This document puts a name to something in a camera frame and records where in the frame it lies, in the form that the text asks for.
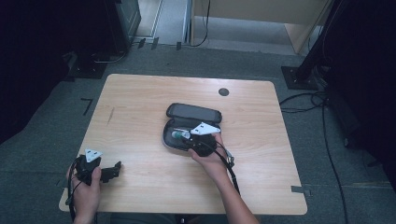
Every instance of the controller strap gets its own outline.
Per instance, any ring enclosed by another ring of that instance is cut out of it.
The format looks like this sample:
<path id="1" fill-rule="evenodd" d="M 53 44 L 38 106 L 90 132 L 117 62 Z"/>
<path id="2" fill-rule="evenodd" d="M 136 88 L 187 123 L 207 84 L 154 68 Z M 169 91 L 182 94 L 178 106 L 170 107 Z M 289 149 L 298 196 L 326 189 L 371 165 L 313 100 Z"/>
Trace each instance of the controller strap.
<path id="1" fill-rule="evenodd" d="M 227 162 L 223 156 L 221 156 L 216 150 L 213 150 L 222 160 L 222 162 L 224 163 L 224 165 L 227 167 L 228 172 L 230 172 L 231 175 L 231 180 L 233 181 L 233 187 L 236 189 L 236 191 L 238 192 L 238 194 L 240 195 L 241 192 L 239 192 L 239 187 L 238 187 L 238 182 L 236 182 L 236 176 L 235 173 L 233 172 L 233 167 L 231 165 L 232 162 Z"/>
<path id="2" fill-rule="evenodd" d="M 76 164 L 77 164 L 77 161 L 73 161 L 73 164 L 70 166 L 69 177 L 67 178 L 67 200 L 66 200 L 66 205 L 69 206 L 70 217 L 72 218 L 73 222 L 74 222 L 74 219 L 76 218 L 76 211 L 74 209 L 74 202 L 73 202 L 72 176 L 73 176 L 73 171 L 76 168 Z"/>

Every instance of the black cord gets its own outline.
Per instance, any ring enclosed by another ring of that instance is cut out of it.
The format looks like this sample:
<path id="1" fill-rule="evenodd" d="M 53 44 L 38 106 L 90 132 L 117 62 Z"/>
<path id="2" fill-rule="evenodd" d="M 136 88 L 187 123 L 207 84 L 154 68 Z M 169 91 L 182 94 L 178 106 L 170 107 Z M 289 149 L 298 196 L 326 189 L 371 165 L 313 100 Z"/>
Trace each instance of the black cord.
<path id="1" fill-rule="evenodd" d="M 72 193 L 72 196 L 73 196 L 73 194 L 74 194 L 74 191 L 76 190 L 76 188 L 78 187 L 78 185 L 80 185 L 82 183 L 82 181 L 79 181 L 79 183 L 73 188 L 73 193 Z"/>
<path id="2" fill-rule="evenodd" d="M 323 88 L 327 87 L 327 82 L 324 79 L 324 75 L 328 72 L 325 71 L 325 68 L 323 66 L 320 66 L 319 64 L 315 65 L 314 69 L 312 70 L 313 75 L 316 78 L 316 81 L 322 86 Z"/>
<path id="3" fill-rule="evenodd" d="M 228 156 L 228 153 L 227 153 L 227 149 L 224 147 L 224 145 L 222 145 L 220 142 L 218 142 L 218 141 L 216 141 L 216 144 L 219 144 L 220 145 L 220 147 L 224 150 L 224 152 L 225 152 L 225 154 L 227 154 L 227 162 L 230 164 L 230 162 L 233 162 L 233 161 L 230 161 L 230 157 Z"/>
<path id="4" fill-rule="evenodd" d="M 204 42 L 205 42 L 206 39 L 207 39 L 207 33 L 209 33 L 209 28 L 207 27 L 207 24 L 208 24 L 208 22 L 209 22 L 209 12 L 210 12 L 210 0 L 209 0 L 209 4 L 207 5 L 206 24 L 204 24 L 204 27 L 205 27 L 205 29 L 206 29 L 205 37 L 204 37 L 204 39 L 202 40 L 202 42 L 201 42 L 200 44 L 198 44 L 198 45 L 191 45 L 192 47 L 199 47 L 199 46 L 201 46 L 202 44 L 204 44 Z"/>
<path id="5" fill-rule="evenodd" d="M 97 214 L 97 213 L 95 213 L 95 218 L 94 218 L 94 220 L 93 220 L 93 223 L 94 223 L 94 224 L 97 224 L 97 223 L 98 223 L 98 214 Z"/>
<path id="6" fill-rule="evenodd" d="M 305 92 L 305 93 L 300 93 L 300 94 L 292 95 L 292 96 L 286 98 L 285 100 L 281 101 L 281 102 L 279 103 L 279 105 L 283 105 L 283 104 L 285 104 L 287 101 L 289 101 L 289 100 L 291 100 L 291 99 L 294 99 L 294 98 L 296 98 L 296 97 L 306 96 L 306 95 L 307 95 L 307 96 L 311 96 L 311 103 L 312 103 L 312 105 L 314 105 L 314 106 L 308 107 L 308 108 L 281 107 L 281 111 L 282 111 L 283 113 L 290 113 L 290 114 L 293 114 L 293 113 L 301 113 L 301 112 L 306 112 L 306 111 L 309 111 L 309 110 L 318 108 L 318 107 L 320 107 L 320 106 L 323 105 L 324 98 L 321 97 L 322 95 L 324 95 L 324 92 L 323 92 L 323 91 L 317 91 L 317 92 L 314 92 L 314 93 L 312 93 L 312 92 Z M 315 98 L 319 98 L 319 99 L 321 100 L 320 104 L 317 104 L 317 103 L 315 102 L 315 100 L 314 100 Z"/>
<path id="7" fill-rule="evenodd" d="M 76 168 L 76 160 L 73 161 L 72 165 L 70 166 L 69 169 L 69 177 L 67 178 L 67 200 L 66 200 L 66 205 L 69 205 L 69 211 L 70 211 L 70 217 L 72 218 L 72 221 L 76 218 L 76 211 L 74 210 L 74 203 L 73 203 L 73 193 L 74 189 L 72 191 L 72 175 L 73 171 Z"/>
<path id="8" fill-rule="evenodd" d="M 309 36 L 309 38 L 308 38 L 308 51 L 311 51 L 311 47 L 310 47 L 310 43 L 311 42 L 311 36 Z"/>
<path id="9" fill-rule="evenodd" d="M 125 57 L 126 55 L 126 51 L 123 52 L 122 56 L 120 56 L 118 59 L 114 60 L 114 61 L 94 61 L 95 63 L 117 63 L 119 62 L 121 59 L 123 59 L 123 57 Z"/>
<path id="10" fill-rule="evenodd" d="M 335 169 L 335 166 L 334 166 L 334 163 L 333 163 L 333 161 L 332 161 L 332 155 L 331 155 L 331 153 L 330 153 L 329 142 L 328 142 L 328 139 L 327 139 L 327 131 L 326 131 L 326 121 L 325 121 L 325 116 L 324 116 L 324 109 L 325 109 L 326 102 L 327 102 L 328 99 L 327 99 L 327 97 L 325 97 L 325 98 L 322 98 L 322 97 L 321 97 L 321 96 L 324 96 L 324 95 L 325 95 L 325 92 L 323 92 L 323 91 L 317 91 L 317 92 L 315 92 L 315 93 L 306 92 L 306 93 L 300 93 L 300 94 L 292 95 L 292 96 L 286 98 L 285 100 L 281 101 L 281 102 L 279 103 L 279 105 L 282 105 L 282 104 L 286 103 L 287 101 L 289 101 L 289 100 L 291 100 L 291 99 L 294 99 L 294 98 L 296 98 L 296 97 L 305 96 L 305 95 L 310 95 L 310 96 L 311 96 L 311 103 L 314 105 L 313 107 L 306 108 L 306 109 L 299 109 L 299 108 L 282 108 L 282 112 L 285 112 L 285 113 L 299 113 L 299 112 L 305 112 L 305 111 L 308 111 L 308 110 L 311 110 L 311 109 L 313 109 L 313 108 L 317 108 L 317 107 L 321 106 L 321 108 L 322 108 L 322 123 L 323 123 L 324 142 L 325 142 L 325 146 L 326 146 L 327 155 L 328 155 L 329 160 L 330 160 L 330 164 L 332 165 L 332 171 L 334 172 L 335 179 L 337 180 L 337 186 L 338 186 L 338 188 L 339 188 L 339 190 L 340 190 L 341 200 L 342 200 L 343 208 L 344 208 L 345 223 L 347 224 L 347 223 L 348 223 L 348 218 L 347 218 L 347 205 L 346 205 L 346 200 L 345 200 L 344 192 L 343 192 L 343 189 L 342 189 L 342 186 L 341 186 L 340 177 L 338 176 L 338 173 L 337 173 L 337 171 L 336 171 L 336 169 Z M 321 103 L 320 103 L 320 104 L 317 104 L 317 103 L 314 101 L 314 98 L 315 98 L 315 97 L 318 97 L 319 99 L 321 99 Z"/>
<path id="11" fill-rule="evenodd" d="M 326 56 L 326 52 L 325 52 L 326 37 L 327 37 L 327 33 L 329 32 L 329 29 L 332 25 L 332 22 L 333 22 L 335 16 L 337 15 L 338 10 L 340 9 L 340 6 L 343 5 L 343 2 L 344 2 L 344 0 L 342 0 L 339 3 L 339 5 L 337 6 L 337 9 L 334 11 L 334 13 L 332 14 L 332 17 L 329 21 L 329 25 L 326 27 L 326 30 L 324 31 L 324 36 L 323 36 L 323 41 L 322 41 L 322 55 L 323 55 L 323 59 L 325 61 L 327 61 L 328 63 L 332 63 L 332 58 Z"/>
<path id="12" fill-rule="evenodd" d="M 235 175 L 235 173 L 233 172 L 233 167 L 230 165 L 230 163 L 228 163 L 228 162 L 224 159 L 224 157 L 221 156 L 221 155 L 216 151 L 215 148 L 213 148 L 213 147 L 211 147 L 210 145 L 208 145 L 208 144 L 206 144 L 206 143 L 204 143 L 204 142 L 201 142 L 201 141 L 200 141 L 199 143 L 201 143 L 202 145 L 204 145 L 204 146 L 206 146 L 207 148 L 211 149 L 214 153 L 216 153 L 216 154 L 220 157 L 221 161 L 222 161 L 222 162 L 224 163 L 224 165 L 227 167 L 228 172 L 230 172 L 231 180 L 233 181 L 233 187 L 236 189 L 236 191 L 238 192 L 238 194 L 241 195 L 241 192 L 239 191 L 239 187 L 238 187 L 238 182 L 236 181 L 236 175 Z M 225 147 L 224 147 L 221 143 L 219 143 L 219 142 L 216 142 L 216 143 L 219 144 L 224 150 L 226 150 Z"/>
<path id="13" fill-rule="evenodd" d="M 340 190 L 341 200 L 342 200 L 342 202 L 343 202 L 343 208 L 344 208 L 344 219 L 345 219 L 345 222 L 346 222 L 346 224 L 347 224 L 347 223 L 348 223 L 348 218 L 347 218 L 347 205 L 346 205 L 346 199 L 345 199 L 345 196 L 344 196 L 343 188 L 342 188 L 342 186 L 341 186 L 340 177 L 338 176 L 338 173 L 337 173 L 337 171 L 335 170 L 335 166 L 334 166 L 334 163 L 333 163 L 333 161 L 332 161 L 332 155 L 331 155 L 330 150 L 329 150 L 329 143 L 328 143 L 328 141 L 327 141 L 327 132 L 326 132 L 326 121 L 325 121 L 325 118 L 324 118 L 324 107 L 325 107 L 325 104 L 322 105 L 322 121 L 323 121 L 324 142 L 325 142 L 325 145 L 326 145 L 327 155 L 328 155 L 328 157 L 329 157 L 330 164 L 332 165 L 332 170 L 334 171 L 334 175 L 335 175 L 335 178 L 336 178 L 336 180 L 337 180 L 337 185 L 338 185 L 338 188 L 339 188 L 339 190 Z"/>

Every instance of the wrist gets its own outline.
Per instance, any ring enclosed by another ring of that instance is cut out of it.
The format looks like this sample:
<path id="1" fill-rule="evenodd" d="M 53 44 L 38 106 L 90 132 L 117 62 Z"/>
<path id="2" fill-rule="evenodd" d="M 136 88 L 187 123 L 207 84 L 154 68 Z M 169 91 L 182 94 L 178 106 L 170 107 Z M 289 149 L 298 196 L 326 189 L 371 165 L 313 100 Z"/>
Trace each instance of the wrist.
<path id="1" fill-rule="evenodd" d="M 77 216 L 73 224 L 92 224 L 93 217 Z"/>
<path id="2" fill-rule="evenodd" d="M 216 186 L 218 186 L 218 188 L 220 188 L 221 186 L 224 186 L 228 183 L 231 184 L 230 177 L 228 177 L 227 173 L 213 176 L 212 179 L 215 182 Z"/>

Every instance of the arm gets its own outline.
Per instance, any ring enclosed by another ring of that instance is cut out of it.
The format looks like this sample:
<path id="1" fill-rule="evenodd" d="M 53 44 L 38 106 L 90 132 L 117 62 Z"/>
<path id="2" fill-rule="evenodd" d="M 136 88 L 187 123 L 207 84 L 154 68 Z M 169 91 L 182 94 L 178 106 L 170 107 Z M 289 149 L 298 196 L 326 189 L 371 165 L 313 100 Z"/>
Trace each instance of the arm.
<path id="1" fill-rule="evenodd" d="M 214 134 L 214 136 L 216 141 L 224 145 L 219 133 Z M 221 147 L 218 147 L 217 151 L 224 158 L 226 157 L 225 152 Z M 231 224 L 259 223 L 248 209 L 248 206 L 242 200 L 236 189 L 233 187 L 233 183 L 227 175 L 227 169 L 219 156 L 212 153 L 208 157 L 200 157 L 192 149 L 189 149 L 189 152 L 191 157 L 204 167 L 206 173 L 210 178 L 212 178 L 218 187 L 225 212 L 227 213 L 228 221 Z"/>
<path id="2" fill-rule="evenodd" d="M 76 208 L 76 218 L 74 224 L 91 224 L 96 214 L 96 210 L 99 207 L 100 200 L 100 177 L 102 170 L 100 167 L 96 167 L 92 172 L 92 182 L 88 186 L 73 176 L 73 188 L 74 191 L 74 205 Z"/>

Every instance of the round hole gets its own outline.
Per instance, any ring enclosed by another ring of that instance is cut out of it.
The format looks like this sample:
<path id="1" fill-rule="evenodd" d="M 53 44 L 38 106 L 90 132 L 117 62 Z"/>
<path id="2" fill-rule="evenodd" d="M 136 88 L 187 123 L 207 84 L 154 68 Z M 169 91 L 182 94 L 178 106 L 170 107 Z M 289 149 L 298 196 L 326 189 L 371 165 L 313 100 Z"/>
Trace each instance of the round hole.
<path id="1" fill-rule="evenodd" d="M 221 88 L 221 89 L 219 89 L 219 94 L 222 96 L 228 96 L 228 94 L 230 94 L 230 92 L 225 88 Z"/>

